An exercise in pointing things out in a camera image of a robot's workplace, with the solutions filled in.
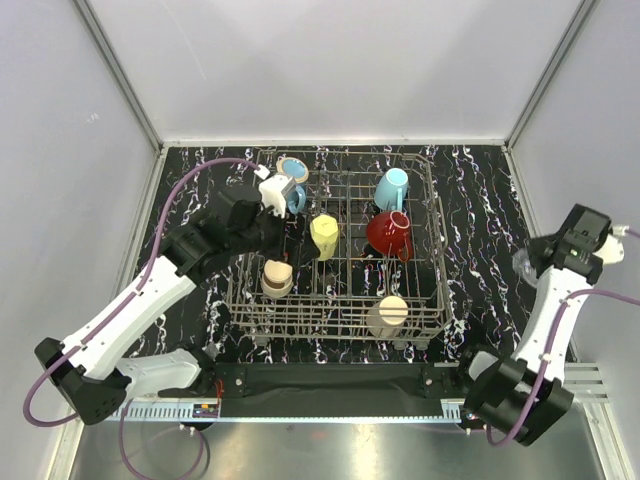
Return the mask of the steel brown tumbler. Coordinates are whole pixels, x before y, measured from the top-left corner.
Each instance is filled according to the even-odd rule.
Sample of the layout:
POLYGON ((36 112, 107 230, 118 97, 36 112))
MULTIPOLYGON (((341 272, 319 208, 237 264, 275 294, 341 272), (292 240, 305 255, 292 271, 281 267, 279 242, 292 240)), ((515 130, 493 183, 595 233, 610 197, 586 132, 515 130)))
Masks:
POLYGON ((293 286, 293 268, 285 262, 267 260, 261 276, 263 293, 270 298, 286 296, 293 286))

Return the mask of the yellow-green mug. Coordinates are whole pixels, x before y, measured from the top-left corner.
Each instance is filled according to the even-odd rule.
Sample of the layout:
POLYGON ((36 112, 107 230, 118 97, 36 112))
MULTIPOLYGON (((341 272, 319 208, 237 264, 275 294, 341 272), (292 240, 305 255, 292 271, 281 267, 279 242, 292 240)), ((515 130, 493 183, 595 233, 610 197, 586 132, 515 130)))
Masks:
POLYGON ((304 230, 311 248, 311 259, 326 261, 334 256, 339 243, 340 229, 337 220, 328 214, 314 217, 304 230))

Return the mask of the clear glass cup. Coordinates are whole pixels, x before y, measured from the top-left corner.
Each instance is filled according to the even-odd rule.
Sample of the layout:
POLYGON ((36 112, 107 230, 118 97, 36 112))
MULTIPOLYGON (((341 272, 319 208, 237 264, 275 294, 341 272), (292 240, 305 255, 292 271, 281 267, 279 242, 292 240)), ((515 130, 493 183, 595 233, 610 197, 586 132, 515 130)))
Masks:
POLYGON ((512 257, 514 272, 528 285, 536 288, 539 282, 539 261, 528 248, 519 249, 512 257))

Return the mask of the blue butterfly mug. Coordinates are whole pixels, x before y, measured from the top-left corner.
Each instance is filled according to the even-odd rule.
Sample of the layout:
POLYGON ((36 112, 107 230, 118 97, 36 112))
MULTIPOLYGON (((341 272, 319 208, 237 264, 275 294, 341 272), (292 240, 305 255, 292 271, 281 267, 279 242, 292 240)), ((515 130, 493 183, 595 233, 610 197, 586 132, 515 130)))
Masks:
POLYGON ((309 168, 300 159, 294 157, 282 157, 276 163, 277 172, 284 174, 291 180, 286 196, 288 210, 296 215, 303 211, 307 191, 306 184, 309 179, 309 168))

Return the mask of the red mug cream interior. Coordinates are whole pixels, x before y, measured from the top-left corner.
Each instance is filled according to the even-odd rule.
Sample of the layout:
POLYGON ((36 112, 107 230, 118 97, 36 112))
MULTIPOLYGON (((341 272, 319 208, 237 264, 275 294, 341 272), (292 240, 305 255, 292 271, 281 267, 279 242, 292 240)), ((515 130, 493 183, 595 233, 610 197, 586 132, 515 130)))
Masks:
POLYGON ((372 248, 385 256, 408 262, 413 256, 411 223, 401 211, 376 215, 366 227, 366 238, 372 248))

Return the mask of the light blue mug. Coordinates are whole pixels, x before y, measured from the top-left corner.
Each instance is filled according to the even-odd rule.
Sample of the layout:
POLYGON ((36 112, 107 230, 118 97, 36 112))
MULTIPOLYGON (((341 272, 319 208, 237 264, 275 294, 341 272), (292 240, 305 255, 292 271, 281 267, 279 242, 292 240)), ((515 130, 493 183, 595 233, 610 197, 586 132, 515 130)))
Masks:
POLYGON ((374 203, 381 211, 402 211, 408 192, 408 174, 400 168, 391 168, 378 182, 374 203))

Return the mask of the beige paper cup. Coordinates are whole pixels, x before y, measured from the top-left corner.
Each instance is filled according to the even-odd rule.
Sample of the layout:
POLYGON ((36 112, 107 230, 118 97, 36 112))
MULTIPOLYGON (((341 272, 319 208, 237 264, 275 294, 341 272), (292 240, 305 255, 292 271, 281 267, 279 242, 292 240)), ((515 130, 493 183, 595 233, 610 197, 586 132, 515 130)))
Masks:
POLYGON ((365 315, 370 333, 379 339, 395 338, 409 316, 409 307, 399 296, 387 296, 373 305, 365 315))

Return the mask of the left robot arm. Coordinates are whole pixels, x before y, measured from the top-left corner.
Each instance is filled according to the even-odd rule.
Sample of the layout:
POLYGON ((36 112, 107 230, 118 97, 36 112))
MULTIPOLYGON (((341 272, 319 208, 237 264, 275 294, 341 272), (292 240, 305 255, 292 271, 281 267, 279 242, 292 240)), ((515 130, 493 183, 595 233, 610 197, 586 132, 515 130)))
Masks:
POLYGON ((152 323, 226 269, 232 257, 295 256, 285 243, 286 214, 300 213, 306 195, 296 188, 281 202, 284 212, 268 204, 269 196, 264 188, 247 185, 222 189, 212 206, 162 240, 159 254, 91 322, 63 340, 46 338, 37 345, 36 357, 84 424, 102 422, 136 397, 166 390, 203 397, 213 390, 214 357, 193 344, 138 360, 124 355, 152 323))

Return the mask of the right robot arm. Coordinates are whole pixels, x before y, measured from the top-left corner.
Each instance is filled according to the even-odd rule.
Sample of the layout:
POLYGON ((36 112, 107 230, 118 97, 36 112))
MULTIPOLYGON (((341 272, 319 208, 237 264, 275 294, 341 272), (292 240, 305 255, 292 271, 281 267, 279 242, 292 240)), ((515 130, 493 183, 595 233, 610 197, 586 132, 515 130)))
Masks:
POLYGON ((569 343, 586 300, 600 292, 604 267, 623 260, 625 233, 609 216, 576 204, 557 232, 514 254, 514 271, 536 290, 520 343, 509 356, 473 347, 452 375, 491 445, 528 446, 570 410, 574 395, 563 385, 569 343))

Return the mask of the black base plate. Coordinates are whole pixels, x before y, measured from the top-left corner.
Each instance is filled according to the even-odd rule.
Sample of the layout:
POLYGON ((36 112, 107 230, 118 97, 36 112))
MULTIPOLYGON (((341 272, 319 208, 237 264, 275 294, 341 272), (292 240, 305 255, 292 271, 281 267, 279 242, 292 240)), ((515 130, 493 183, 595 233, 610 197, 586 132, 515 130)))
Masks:
POLYGON ((243 398, 277 389, 399 390, 426 398, 463 398, 463 384, 456 363, 373 364, 260 364, 218 363, 214 378, 226 398, 243 398))

